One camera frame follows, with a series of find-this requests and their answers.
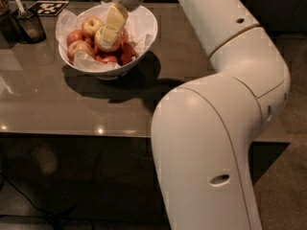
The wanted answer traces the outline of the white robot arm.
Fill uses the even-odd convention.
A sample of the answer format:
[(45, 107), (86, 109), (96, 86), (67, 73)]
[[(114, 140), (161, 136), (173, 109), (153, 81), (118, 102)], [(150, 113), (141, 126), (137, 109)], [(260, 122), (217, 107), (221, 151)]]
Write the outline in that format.
[(178, 0), (213, 75), (157, 105), (153, 161), (172, 230), (262, 230), (249, 147), (279, 115), (288, 66), (240, 0)]

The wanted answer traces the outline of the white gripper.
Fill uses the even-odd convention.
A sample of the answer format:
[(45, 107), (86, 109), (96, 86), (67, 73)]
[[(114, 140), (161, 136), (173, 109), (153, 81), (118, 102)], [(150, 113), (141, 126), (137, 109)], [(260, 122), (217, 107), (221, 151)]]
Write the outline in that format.
[(112, 0), (115, 4), (109, 7), (106, 23), (115, 32), (121, 33), (128, 19), (128, 11), (132, 12), (142, 5), (144, 0)]

